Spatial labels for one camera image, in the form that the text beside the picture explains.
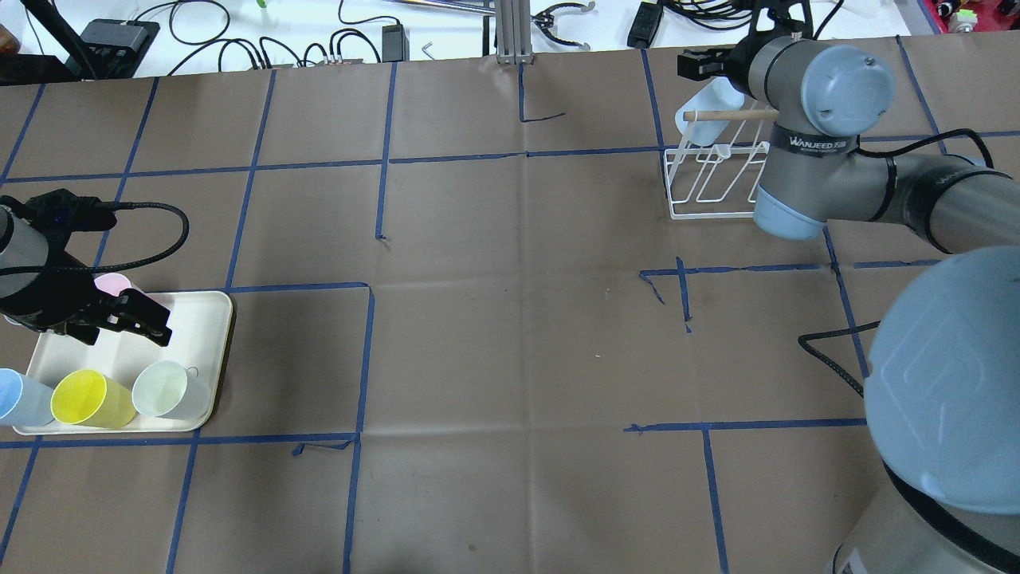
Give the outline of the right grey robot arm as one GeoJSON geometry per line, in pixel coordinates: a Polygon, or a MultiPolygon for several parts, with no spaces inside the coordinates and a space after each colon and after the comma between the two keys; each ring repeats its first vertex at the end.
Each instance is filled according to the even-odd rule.
{"type": "Polygon", "coordinates": [[[1018,570],[1018,181],[992,160],[867,151],[896,74],[855,45],[754,33],[688,50],[679,77],[777,112],[753,219],[788,240],[899,226],[940,258],[872,326],[857,393],[885,486],[834,573],[1018,570]]]}

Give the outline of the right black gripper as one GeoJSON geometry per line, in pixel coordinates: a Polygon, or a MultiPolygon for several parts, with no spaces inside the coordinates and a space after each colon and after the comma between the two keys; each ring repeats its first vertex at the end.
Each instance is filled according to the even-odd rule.
{"type": "Polygon", "coordinates": [[[735,88],[749,88],[749,73],[754,59],[751,44],[733,47],[685,49],[677,55],[677,75],[691,81],[725,77],[735,88]]]}

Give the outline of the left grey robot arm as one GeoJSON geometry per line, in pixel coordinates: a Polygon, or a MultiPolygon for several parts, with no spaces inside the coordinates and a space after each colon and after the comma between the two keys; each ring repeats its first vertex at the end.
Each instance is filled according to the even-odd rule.
{"type": "Polygon", "coordinates": [[[23,204],[2,197],[2,315],[35,332],[53,332],[87,345],[102,329],[131,332],[165,348],[171,341],[169,310],[135,288],[111,295],[95,285],[96,275],[149,265],[174,254],[190,231],[174,206],[152,202],[79,199],[66,189],[23,204]],[[182,232],[167,250],[128,264],[87,266],[66,251],[76,231],[106,231],[117,210],[156,208],[174,212],[182,232]]]}

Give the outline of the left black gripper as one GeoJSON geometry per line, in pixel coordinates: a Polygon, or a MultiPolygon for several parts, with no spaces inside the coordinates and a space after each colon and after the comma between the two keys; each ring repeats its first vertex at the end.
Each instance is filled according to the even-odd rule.
{"type": "Polygon", "coordinates": [[[86,273],[40,273],[5,294],[4,316],[37,332],[51,331],[94,345],[100,330],[130,332],[161,348],[171,342],[169,309],[135,288],[111,295],[86,273]]]}

